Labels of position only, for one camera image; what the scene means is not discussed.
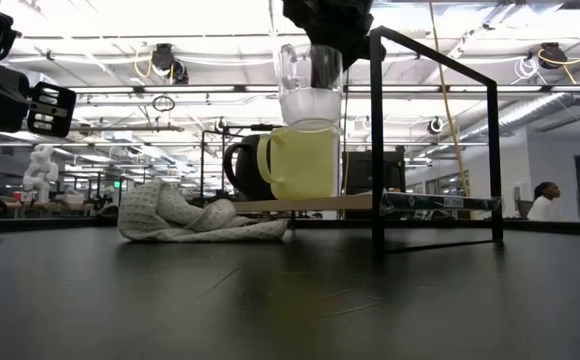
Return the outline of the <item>yellow mug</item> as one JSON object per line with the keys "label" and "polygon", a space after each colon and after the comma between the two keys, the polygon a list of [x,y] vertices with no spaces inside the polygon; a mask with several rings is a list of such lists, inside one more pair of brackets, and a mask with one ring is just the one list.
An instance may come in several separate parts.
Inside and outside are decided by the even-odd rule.
{"label": "yellow mug", "polygon": [[283,127],[260,136],[257,167],[277,200],[335,194],[338,132]]}

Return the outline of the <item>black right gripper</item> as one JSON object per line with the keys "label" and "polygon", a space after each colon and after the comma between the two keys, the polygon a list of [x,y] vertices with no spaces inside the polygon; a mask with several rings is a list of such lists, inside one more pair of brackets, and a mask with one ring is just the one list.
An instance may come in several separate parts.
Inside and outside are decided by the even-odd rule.
{"label": "black right gripper", "polygon": [[374,21],[374,0],[282,2],[283,15],[303,29],[313,44],[319,44],[309,50],[310,86],[340,90],[342,69],[348,70],[359,59],[371,58],[368,33]]}

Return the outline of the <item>black mug green inside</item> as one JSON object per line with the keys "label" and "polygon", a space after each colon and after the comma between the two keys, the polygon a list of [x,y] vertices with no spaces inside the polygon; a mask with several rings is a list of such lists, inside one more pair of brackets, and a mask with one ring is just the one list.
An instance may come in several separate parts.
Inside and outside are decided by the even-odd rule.
{"label": "black mug green inside", "polygon": [[275,200],[271,186],[260,175],[257,150],[260,135],[243,137],[228,146],[224,152],[222,168],[228,181],[244,201]]}

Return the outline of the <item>black computer case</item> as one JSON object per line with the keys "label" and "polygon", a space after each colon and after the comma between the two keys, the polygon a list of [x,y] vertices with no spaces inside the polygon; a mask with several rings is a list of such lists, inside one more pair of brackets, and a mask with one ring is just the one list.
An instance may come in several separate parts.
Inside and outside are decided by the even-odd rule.
{"label": "black computer case", "polygon": [[[405,189],[405,148],[383,153],[384,189],[401,192]],[[344,152],[342,154],[342,190],[345,195],[358,195],[372,190],[372,152]]]}

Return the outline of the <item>white waffle cloth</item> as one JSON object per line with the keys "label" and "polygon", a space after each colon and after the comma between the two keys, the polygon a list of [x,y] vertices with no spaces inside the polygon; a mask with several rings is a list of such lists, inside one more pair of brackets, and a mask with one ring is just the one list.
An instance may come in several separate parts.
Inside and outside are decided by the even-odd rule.
{"label": "white waffle cloth", "polygon": [[196,207],[173,184],[155,180],[130,190],[122,199],[117,228],[131,241],[279,241],[287,230],[287,222],[240,216],[227,199]]}

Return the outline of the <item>black metal shelf frame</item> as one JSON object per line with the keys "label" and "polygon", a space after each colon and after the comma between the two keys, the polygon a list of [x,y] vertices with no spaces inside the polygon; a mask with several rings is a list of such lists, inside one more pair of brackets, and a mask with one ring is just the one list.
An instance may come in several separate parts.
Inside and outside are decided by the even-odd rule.
{"label": "black metal shelf frame", "polygon": [[[489,151],[489,170],[490,170],[490,193],[491,198],[501,199],[501,160],[500,160],[500,140],[499,140],[499,112],[498,112],[498,85],[497,83],[465,66],[456,60],[433,50],[420,42],[395,30],[384,26],[377,27],[370,31],[370,95],[371,95],[371,152],[372,152],[372,195],[373,209],[369,210],[372,214],[372,246],[377,253],[386,253],[385,229],[386,223],[383,213],[379,210],[379,200],[384,190],[383,174],[383,153],[384,153],[384,118],[383,118],[383,76],[381,60],[381,40],[388,39],[396,44],[406,47],[415,53],[427,57],[440,65],[446,66],[472,80],[480,83],[485,87],[487,111],[488,111],[488,151]],[[503,242],[503,219],[502,210],[491,212],[491,243],[501,244]]]}

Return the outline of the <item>clear glass mug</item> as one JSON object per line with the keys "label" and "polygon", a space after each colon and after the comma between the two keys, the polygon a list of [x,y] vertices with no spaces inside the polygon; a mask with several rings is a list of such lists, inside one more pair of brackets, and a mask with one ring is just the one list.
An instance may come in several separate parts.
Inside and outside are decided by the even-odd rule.
{"label": "clear glass mug", "polygon": [[284,44],[277,55],[277,78],[282,118],[287,126],[317,130],[337,127],[341,116],[341,89],[319,89],[310,86],[312,45]]}

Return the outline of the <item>person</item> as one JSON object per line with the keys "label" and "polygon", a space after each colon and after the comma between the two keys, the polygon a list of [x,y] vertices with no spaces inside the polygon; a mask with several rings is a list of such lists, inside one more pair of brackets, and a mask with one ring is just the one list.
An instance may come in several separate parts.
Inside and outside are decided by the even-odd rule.
{"label": "person", "polygon": [[560,215],[554,200],[558,199],[560,195],[560,188],[556,183],[540,183],[534,189],[534,201],[527,214],[527,219],[546,222],[559,221]]}

